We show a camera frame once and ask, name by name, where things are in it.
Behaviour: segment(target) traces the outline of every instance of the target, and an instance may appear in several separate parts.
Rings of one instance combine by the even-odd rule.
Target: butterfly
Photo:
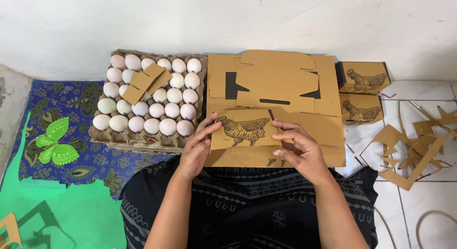
[[[39,159],[47,164],[51,159],[55,165],[71,163],[79,157],[77,150],[69,144],[60,144],[59,139],[65,135],[69,126],[69,118],[60,118],[49,124],[44,135],[39,135],[37,146],[51,146],[40,153]]]

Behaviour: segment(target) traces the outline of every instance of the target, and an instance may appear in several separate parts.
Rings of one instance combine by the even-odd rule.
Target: person's left hand
[[[209,146],[211,139],[209,134],[219,129],[222,122],[217,122],[209,125],[218,117],[218,113],[214,112],[209,117],[204,119],[199,125],[194,135],[189,139],[184,147],[181,155],[181,160],[175,173],[182,178],[192,180],[200,174],[205,164],[206,157],[209,154]]]

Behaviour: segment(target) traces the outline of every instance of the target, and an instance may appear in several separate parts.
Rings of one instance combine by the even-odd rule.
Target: white egg
[[[167,71],[171,71],[171,63],[169,60],[167,59],[160,59],[157,61],[157,65],[159,65],[160,67],[163,67],[165,68]]]
[[[117,102],[116,109],[122,115],[127,115],[133,112],[132,105],[124,99]]]
[[[197,74],[189,72],[184,78],[184,84],[187,88],[195,90],[200,85],[200,78]]]
[[[150,95],[148,92],[144,94],[143,101],[147,102],[149,99],[152,99],[152,95]]]
[[[162,85],[162,88],[167,88],[170,85],[170,83],[167,81],[165,84]]]
[[[138,101],[135,105],[132,106],[132,111],[134,111],[136,116],[144,117],[149,112],[149,106],[143,101]]]
[[[180,73],[174,72],[171,75],[173,77],[170,79],[169,83],[172,88],[181,89],[184,87],[184,77]]]
[[[100,114],[94,117],[92,123],[94,127],[99,130],[107,130],[110,127],[111,117],[108,115]]]
[[[141,60],[136,55],[126,55],[125,56],[125,66],[128,69],[137,71],[141,69]]]
[[[182,99],[186,103],[194,105],[196,102],[198,102],[197,92],[192,89],[186,89],[184,92],[182,92]]]
[[[135,133],[141,133],[144,129],[144,119],[135,116],[129,120],[129,129]]]
[[[202,63],[196,58],[190,59],[187,62],[187,71],[194,72],[194,73],[198,73],[198,72],[202,71]]]
[[[144,130],[149,134],[157,134],[159,131],[160,120],[158,119],[149,119],[144,122]]]
[[[174,59],[171,68],[174,72],[182,74],[186,72],[186,63],[181,59]]]
[[[141,60],[141,68],[145,70],[149,65],[155,63],[153,59],[145,58]]]
[[[122,80],[127,84],[130,85],[130,81],[132,80],[132,77],[134,76],[135,71],[134,70],[125,70],[122,72]]]
[[[176,119],[180,115],[179,106],[175,103],[169,103],[165,106],[165,115],[167,115],[170,119]]]
[[[176,130],[180,135],[190,136],[194,132],[194,125],[188,120],[181,120],[176,124]]]
[[[182,92],[178,88],[170,88],[167,91],[167,99],[170,103],[179,104],[182,101]]]
[[[192,120],[193,118],[195,118],[195,116],[197,116],[197,111],[195,110],[195,107],[190,104],[185,104],[181,106],[180,113],[185,120]]]
[[[110,114],[116,111],[116,101],[109,98],[103,98],[102,100],[98,101],[97,108],[103,114]]]
[[[165,114],[165,107],[161,104],[152,104],[151,107],[149,107],[149,114],[158,119]]]
[[[152,98],[159,104],[163,104],[167,100],[167,91],[163,88],[157,89],[152,93]]]
[[[125,58],[120,56],[120,55],[113,55],[111,56],[111,66],[118,68],[118,69],[123,69],[125,68]]]
[[[164,119],[159,124],[159,130],[164,135],[174,135],[176,133],[176,121]]]
[[[129,119],[124,115],[116,115],[110,119],[110,127],[114,131],[123,132],[129,127]]]
[[[116,98],[119,94],[119,86],[114,82],[108,82],[103,85],[103,93],[109,98]]]
[[[110,82],[118,84],[122,81],[122,71],[118,68],[109,68],[106,72],[106,77]]]
[[[119,95],[123,95],[125,93],[125,90],[127,90],[127,88],[129,87],[129,85],[122,85],[119,87]]]

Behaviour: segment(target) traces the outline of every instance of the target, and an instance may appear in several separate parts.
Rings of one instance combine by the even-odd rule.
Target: concrete floor
[[[0,64],[0,181],[26,108],[32,80]]]

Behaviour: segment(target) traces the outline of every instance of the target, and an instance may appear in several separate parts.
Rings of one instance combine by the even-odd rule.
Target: hen drawing
[[[370,122],[373,121],[381,111],[380,106],[369,109],[359,109],[349,103],[349,101],[344,101],[343,107],[346,109],[346,111],[349,111],[349,120],[351,121]]]
[[[217,122],[222,122],[225,134],[233,138],[234,144],[232,147],[236,147],[244,139],[251,141],[251,146],[253,146],[255,141],[265,137],[263,127],[269,121],[270,118],[262,118],[258,120],[236,122],[227,119],[226,116],[221,116],[217,120]]]
[[[387,78],[387,74],[385,73],[373,77],[363,77],[362,75],[355,72],[353,69],[347,70],[346,74],[348,77],[355,81],[354,92],[362,91],[362,93],[379,88],[380,86],[382,86],[382,84],[384,84],[384,81]]]

